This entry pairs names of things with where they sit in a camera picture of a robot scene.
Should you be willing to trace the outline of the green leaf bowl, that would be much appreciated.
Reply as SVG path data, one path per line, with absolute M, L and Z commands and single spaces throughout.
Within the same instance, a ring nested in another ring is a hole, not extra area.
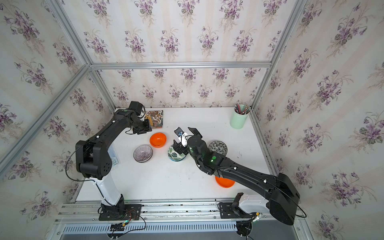
M 168 148 L 167 154 L 168 154 L 169 159 L 174 161 L 174 162 L 179 162 L 179 161 L 183 160 L 186 157 L 186 155 L 183 154 L 183 153 L 182 154 L 177 153 L 174 150 L 173 146 L 170 146 Z

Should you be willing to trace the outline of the pink striped bowl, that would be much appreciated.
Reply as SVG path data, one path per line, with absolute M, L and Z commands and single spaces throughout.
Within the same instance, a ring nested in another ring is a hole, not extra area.
M 133 158 L 138 163 L 148 162 L 153 156 L 153 149 L 148 145 L 141 145 L 134 150 Z

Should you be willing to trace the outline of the black white patterned bowl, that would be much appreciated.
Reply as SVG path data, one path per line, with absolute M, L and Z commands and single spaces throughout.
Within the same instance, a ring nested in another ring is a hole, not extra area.
M 228 147 L 227 145 L 222 142 L 222 141 L 212 141 L 210 144 L 209 144 L 209 150 L 212 151 L 212 152 L 216 152 L 216 153 L 219 153 L 223 156 L 226 156 L 227 153 L 228 153 Z

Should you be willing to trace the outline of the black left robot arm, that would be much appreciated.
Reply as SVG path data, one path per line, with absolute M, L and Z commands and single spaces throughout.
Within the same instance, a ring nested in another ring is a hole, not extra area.
M 150 132 L 149 120 L 145 120 L 145 107 L 139 102 L 131 102 L 127 109 L 115 111 L 111 120 L 94 136 L 75 145 L 76 170 L 85 179 L 92 182 L 102 197 L 102 206 L 122 210 L 125 206 L 123 195 L 110 175 L 113 162 L 108 150 L 114 140 L 125 129 L 131 129 L 134 135 Z

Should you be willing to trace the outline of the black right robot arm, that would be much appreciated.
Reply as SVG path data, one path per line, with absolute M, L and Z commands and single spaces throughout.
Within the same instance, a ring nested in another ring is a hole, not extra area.
M 196 128 L 189 128 L 191 135 L 180 127 L 174 133 L 180 142 L 174 141 L 173 148 L 179 154 L 189 154 L 197 167 L 208 175 L 229 179 L 264 197 L 270 214 L 283 224 L 292 226 L 297 217 L 300 194 L 291 179 L 279 173 L 277 176 L 263 174 L 244 167 L 230 158 L 210 151 Z

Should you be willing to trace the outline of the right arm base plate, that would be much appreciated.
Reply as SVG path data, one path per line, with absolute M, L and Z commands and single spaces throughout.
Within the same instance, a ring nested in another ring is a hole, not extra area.
M 239 207 L 233 207 L 232 203 L 219 202 L 217 204 L 221 219 L 252 219 L 257 213 L 246 213 Z

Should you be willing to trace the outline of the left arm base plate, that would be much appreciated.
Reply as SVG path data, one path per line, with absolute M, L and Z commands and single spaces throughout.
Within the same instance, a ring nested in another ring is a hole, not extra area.
M 101 205 L 98 210 L 99 221 L 136 221 L 139 220 L 141 210 L 142 205 L 140 204 L 125 205 L 121 208 L 116 206 Z

